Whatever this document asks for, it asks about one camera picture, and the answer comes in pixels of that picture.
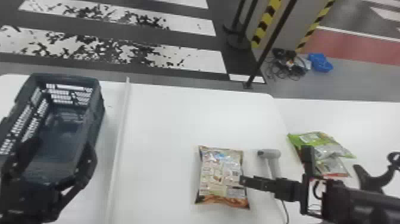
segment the white floor stripe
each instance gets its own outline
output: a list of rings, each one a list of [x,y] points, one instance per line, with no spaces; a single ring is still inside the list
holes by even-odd
[[[109,23],[148,26],[156,29],[216,36],[211,20],[98,4],[95,2],[77,0],[26,0],[19,9],[63,17],[100,20]]]
[[[177,5],[184,5],[184,6],[208,9],[206,0],[155,0],[155,1],[168,2],[168,3],[177,4]]]
[[[371,7],[371,9],[384,19],[400,22],[400,13],[391,10]]]
[[[326,26],[318,26],[317,29],[320,30],[328,30],[328,31],[333,31],[333,32],[338,32],[338,33],[346,33],[350,35],[355,35],[355,36],[362,36],[365,38],[374,38],[374,39],[380,39],[384,41],[392,41],[392,42],[399,42],[400,39],[397,38],[389,38],[387,36],[378,36],[378,35],[372,35],[368,33],[359,33],[359,32],[354,32],[354,31],[349,31],[349,30],[342,30],[342,29],[337,29],[337,28],[331,28],[331,27],[326,27]]]
[[[400,8],[400,1],[396,0],[362,0],[364,2],[373,2],[381,5],[389,5]]]
[[[220,51],[0,27],[0,52],[111,64],[226,73]]]
[[[238,82],[246,82],[250,76],[245,76],[243,74],[229,74],[229,79],[231,81],[238,81]],[[264,79],[261,76],[256,76],[254,78],[255,83],[265,83]]]

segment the white table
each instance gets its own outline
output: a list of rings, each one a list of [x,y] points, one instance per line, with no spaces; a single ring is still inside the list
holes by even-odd
[[[278,148],[282,173],[300,180],[303,168],[287,134],[267,94],[132,84],[112,223],[283,223],[281,204],[252,189],[250,211],[193,203],[198,145],[244,150],[245,174],[266,177],[257,150]],[[292,220],[317,222],[302,217],[297,203],[288,207]]]
[[[8,114],[13,95],[26,78],[0,76],[0,117]],[[120,162],[113,167],[124,84],[101,82],[101,86],[106,117],[96,146],[99,165],[57,223],[100,223],[106,209],[113,224],[283,223],[280,203],[271,194],[251,189],[250,211],[194,205],[200,167],[197,145],[244,150],[245,174],[265,177],[270,176],[268,167],[257,158],[257,150],[280,149],[282,173],[295,180],[300,180],[303,169],[286,137],[288,129],[321,130],[334,136],[372,175],[385,171],[387,153],[400,146],[395,141],[399,104],[272,99],[266,94],[131,84]],[[104,196],[112,178],[114,201],[107,204]],[[400,196],[395,188],[398,180],[385,188],[388,194]],[[357,186],[356,179],[346,183]],[[287,206],[292,222],[318,222],[301,216],[298,203]]]

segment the snack bag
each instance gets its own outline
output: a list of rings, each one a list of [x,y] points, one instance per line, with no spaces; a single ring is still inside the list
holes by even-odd
[[[246,188],[239,185],[243,151],[199,146],[199,153],[202,165],[195,204],[220,203],[249,209]]]
[[[300,135],[288,134],[287,136],[296,150],[298,150],[298,153],[302,145],[313,146],[315,148],[315,158],[319,160],[330,156],[355,158],[349,150],[323,132],[309,132]]]

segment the yellow and black striped pole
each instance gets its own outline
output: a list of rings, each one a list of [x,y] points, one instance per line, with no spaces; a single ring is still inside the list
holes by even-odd
[[[315,29],[319,26],[321,23],[322,19],[325,17],[325,15],[329,12],[330,7],[335,3],[336,0],[329,0],[329,2],[325,5],[325,7],[321,10],[321,12],[318,14],[317,19],[315,22],[311,25],[311,27],[308,29],[307,33],[303,37],[303,39],[300,41],[299,45],[296,48],[296,52],[299,53],[303,50],[303,47],[307,43],[307,41],[310,39],[311,35],[313,35]]]
[[[253,48],[258,48],[263,37],[266,34],[268,26],[271,25],[272,19],[278,11],[280,7],[280,1],[281,0],[271,0],[267,8],[265,9],[264,14],[262,15],[261,21],[258,24],[257,29],[255,30],[255,33],[253,35],[253,38],[251,40],[251,46]]]

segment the plastic packaging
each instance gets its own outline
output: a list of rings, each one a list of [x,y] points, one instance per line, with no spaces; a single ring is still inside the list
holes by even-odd
[[[307,59],[309,59],[311,61],[312,67],[316,71],[327,73],[333,69],[333,65],[328,62],[325,55],[322,53],[308,54]]]
[[[328,157],[315,162],[315,168],[323,176],[347,177],[349,172],[338,157]]]
[[[249,209],[246,188],[239,185],[243,174],[243,151],[199,146],[200,186],[195,204],[226,204]]]
[[[288,137],[297,150],[302,145],[313,146],[315,148],[315,158],[319,160],[330,156],[355,158],[349,150],[323,132],[309,132],[300,135],[288,134]]]

